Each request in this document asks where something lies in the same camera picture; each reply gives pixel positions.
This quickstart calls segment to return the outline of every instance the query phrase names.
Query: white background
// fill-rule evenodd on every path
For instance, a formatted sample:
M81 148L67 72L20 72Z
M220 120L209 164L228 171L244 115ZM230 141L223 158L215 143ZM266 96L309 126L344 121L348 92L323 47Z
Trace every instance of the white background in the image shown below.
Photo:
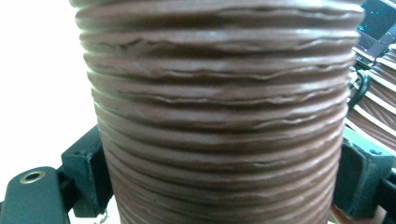
M2 1L0 8L1 202L15 175L58 168L96 116L69 2Z

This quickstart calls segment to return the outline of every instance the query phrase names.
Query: ribbed tube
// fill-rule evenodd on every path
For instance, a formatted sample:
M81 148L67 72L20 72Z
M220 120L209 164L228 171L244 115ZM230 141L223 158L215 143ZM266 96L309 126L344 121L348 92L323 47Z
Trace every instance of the ribbed tube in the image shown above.
M361 1L71 1L122 223L326 223Z

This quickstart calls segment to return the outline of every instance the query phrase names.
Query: brown bellows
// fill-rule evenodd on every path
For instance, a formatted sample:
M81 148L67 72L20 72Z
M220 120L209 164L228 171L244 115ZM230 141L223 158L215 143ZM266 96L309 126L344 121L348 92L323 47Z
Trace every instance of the brown bellows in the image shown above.
M325 223L361 1L71 1L122 223Z

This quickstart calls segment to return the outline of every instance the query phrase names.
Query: white wall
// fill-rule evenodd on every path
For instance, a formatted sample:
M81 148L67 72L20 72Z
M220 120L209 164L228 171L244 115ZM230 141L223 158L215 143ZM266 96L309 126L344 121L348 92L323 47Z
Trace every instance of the white wall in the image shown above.
M8 181L61 153L95 123L67 0L3 1L0 13L0 201Z

